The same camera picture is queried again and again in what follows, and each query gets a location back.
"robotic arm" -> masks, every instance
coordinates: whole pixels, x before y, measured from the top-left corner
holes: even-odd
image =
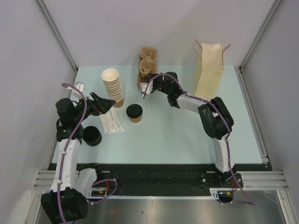
[[[225,143],[228,130],[225,124],[219,115],[216,114],[216,111],[211,105],[203,101],[199,101],[198,99],[194,99],[190,96],[188,97],[183,93],[178,83],[174,81],[174,79],[178,80],[176,73],[167,72],[166,74],[169,76],[156,77],[153,82],[149,84],[149,88],[147,90],[146,86],[148,83],[141,83],[140,89],[142,94],[144,95],[145,90],[146,94],[150,94],[158,90],[167,95],[170,106],[183,108],[198,113],[206,134],[212,138],[214,144],[216,155],[216,171],[223,175],[224,179],[230,178],[231,173],[228,166],[228,151]],[[158,74],[149,73],[149,79],[151,80],[157,75]],[[211,99],[210,102],[214,104],[218,111],[222,114],[231,131],[232,126],[234,125],[234,120],[228,112],[222,99],[220,97],[215,97]],[[232,170],[235,173],[234,162],[230,160],[230,163]]]
[[[90,93],[92,99],[87,98],[87,109],[84,119],[88,116],[99,116],[107,113],[115,101],[98,97],[94,92]],[[56,103],[59,119],[57,120],[56,139],[59,146],[59,156],[54,182],[50,191],[42,195],[41,204],[53,224],[62,222],[59,212],[61,204],[64,218],[67,222],[86,218],[88,192],[92,184],[97,180],[95,169],[83,169],[76,180],[76,166],[79,149],[82,143],[83,127],[76,130],[70,140],[67,149],[64,150],[68,138],[78,125],[84,111],[84,100],[80,99],[74,106],[69,98],[63,98]],[[60,193],[61,201],[58,203],[57,193]]]

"light blue table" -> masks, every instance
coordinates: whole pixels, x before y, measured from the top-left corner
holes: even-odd
[[[78,163],[215,163],[213,143],[204,132],[199,115],[170,107],[167,96],[161,92],[142,99],[136,87],[137,66],[81,66],[75,82],[85,84],[86,96],[95,92],[107,98],[101,79],[102,71],[107,68],[116,68],[120,72],[124,105],[115,111],[125,131],[104,134],[99,117],[90,116],[83,122],[83,127],[98,127],[103,139],[96,147],[90,147],[83,142]],[[195,66],[159,65],[158,68],[159,72],[176,72],[184,90],[193,92]],[[262,163],[233,65],[225,65],[215,96],[223,99],[235,121],[230,141],[235,163]],[[142,120],[139,123],[132,123],[126,115],[126,108],[131,104],[140,104],[143,108]],[[57,160],[58,147],[52,162],[57,163]]]

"black cup lid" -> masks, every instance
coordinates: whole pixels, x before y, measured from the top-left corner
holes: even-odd
[[[88,127],[84,128],[83,140],[89,146],[96,146],[102,141],[102,135],[96,127],[88,126]]]
[[[127,108],[127,116],[129,118],[138,118],[142,115],[142,107],[138,104],[132,104]]]

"paper bag handle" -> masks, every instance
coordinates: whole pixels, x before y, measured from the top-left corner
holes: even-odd
[[[223,63],[223,53],[230,47],[231,44],[229,44],[228,46],[226,46],[223,50],[222,50],[222,64]]]
[[[193,50],[194,50],[194,52],[198,55],[198,57],[200,57],[200,58],[202,59],[202,57],[199,55],[199,53],[196,52],[196,50],[195,50],[195,48],[194,48],[194,42],[196,42],[196,43],[199,45],[199,47],[200,47],[201,50],[202,50],[202,46],[200,45],[200,43],[198,43],[197,40],[194,40],[194,41],[193,41]]]

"kraft paper bag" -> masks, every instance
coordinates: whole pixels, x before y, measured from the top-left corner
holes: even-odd
[[[223,48],[219,43],[200,45],[199,53],[193,47],[198,55],[195,73],[194,73],[194,95],[197,97],[211,99],[218,88],[221,77],[224,72],[223,53],[230,45]]]

